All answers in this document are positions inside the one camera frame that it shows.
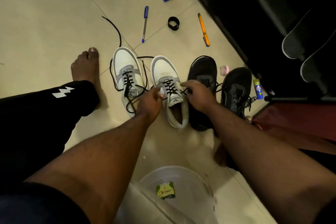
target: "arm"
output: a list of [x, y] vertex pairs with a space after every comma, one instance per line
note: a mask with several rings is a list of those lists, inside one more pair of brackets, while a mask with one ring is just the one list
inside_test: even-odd
[[27, 181], [63, 192], [82, 208], [91, 223], [112, 223], [147, 129], [160, 112], [159, 90], [153, 88], [142, 96], [136, 116], [117, 128], [82, 141]]
[[189, 102], [212, 121], [254, 192], [279, 223], [312, 223], [336, 198], [336, 175], [298, 149], [244, 122], [196, 82]]

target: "black elastic band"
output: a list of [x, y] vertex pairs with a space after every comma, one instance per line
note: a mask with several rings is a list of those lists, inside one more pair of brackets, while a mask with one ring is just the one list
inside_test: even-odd
[[[175, 22], [176, 25], [175, 25], [175, 26], [172, 26], [172, 25], [170, 24], [171, 21]], [[168, 19], [168, 27], [171, 28], [173, 31], [178, 30], [178, 29], [179, 29], [179, 25], [180, 25], [180, 21], [179, 21], [178, 18], [172, 16], [172, 17], [170, 17], [170, 18]]]

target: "white plastic bucket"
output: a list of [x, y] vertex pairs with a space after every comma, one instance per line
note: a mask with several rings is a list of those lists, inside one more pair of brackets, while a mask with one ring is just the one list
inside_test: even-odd
[[160, 167], [144, 178], [139, 184], [156, 194], [156, 186], [173, 182], [175, 198], [166, 198], [165, 202], [199, 224], [217, 224], [215, 216], [216, 202], [203, 179], [187, 168], [180, 166]]

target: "leg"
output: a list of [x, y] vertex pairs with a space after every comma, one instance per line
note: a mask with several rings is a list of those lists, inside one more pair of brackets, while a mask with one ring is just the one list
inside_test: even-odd
[[83, 52], [71, 65], [73, 82], [0, 99], [0, 186], [20, 182], [62, 154], [82, 116], [99, 103], [99, 55]]

